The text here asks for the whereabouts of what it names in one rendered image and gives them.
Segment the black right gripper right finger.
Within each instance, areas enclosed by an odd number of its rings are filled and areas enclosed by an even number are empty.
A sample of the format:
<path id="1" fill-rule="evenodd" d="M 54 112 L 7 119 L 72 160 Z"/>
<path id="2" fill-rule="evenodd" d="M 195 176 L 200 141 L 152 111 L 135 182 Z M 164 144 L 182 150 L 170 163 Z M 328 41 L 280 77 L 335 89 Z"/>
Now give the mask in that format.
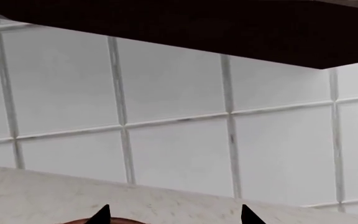
<path id="1" fill-rule="evenodd" d="M 266 224 L 247 205 L 242 205 L 241 222 L 242 224 Z"/>

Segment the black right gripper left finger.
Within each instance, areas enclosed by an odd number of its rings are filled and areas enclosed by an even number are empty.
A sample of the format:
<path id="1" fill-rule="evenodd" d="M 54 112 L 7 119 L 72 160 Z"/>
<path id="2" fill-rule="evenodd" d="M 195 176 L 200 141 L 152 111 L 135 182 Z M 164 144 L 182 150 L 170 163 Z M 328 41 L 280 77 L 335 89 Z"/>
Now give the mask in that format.
<path id="1" fill-rule="evenodd" d="M 88 220 L 88 224 L 110 224 L 110 221 L 110 208 L 109 205 L 105 205 Z"/>

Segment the dark wooden wall cabinet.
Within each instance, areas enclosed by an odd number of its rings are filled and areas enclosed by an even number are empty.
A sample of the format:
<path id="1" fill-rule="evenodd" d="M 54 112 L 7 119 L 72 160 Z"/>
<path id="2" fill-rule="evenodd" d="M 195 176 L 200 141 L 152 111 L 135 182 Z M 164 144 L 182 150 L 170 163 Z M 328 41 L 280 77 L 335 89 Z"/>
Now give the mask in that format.
<path id="1" fill-rule="evenodd" d="M 358 63 L 355 0 L 0 0 L 0 16 L 300 67 Z"/>

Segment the brown egg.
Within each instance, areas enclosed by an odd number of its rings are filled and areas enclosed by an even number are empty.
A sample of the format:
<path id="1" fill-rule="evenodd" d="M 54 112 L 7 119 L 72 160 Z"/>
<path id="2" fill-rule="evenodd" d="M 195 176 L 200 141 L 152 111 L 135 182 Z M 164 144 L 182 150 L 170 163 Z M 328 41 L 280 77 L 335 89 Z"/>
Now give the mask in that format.
<path id="1" fill-rule="evenodd" d="M 136 220 L 130 220 L 126 218 L 115 218 L 111 217 L 110 222 L 102 222 L 102 221 L 96 221 L 92 218 L 84 218 L 80 220 L 73 220 L 66 223 L 59 223 L 59 224 L 146 224 L 142 222 L 138 222 Z"/>

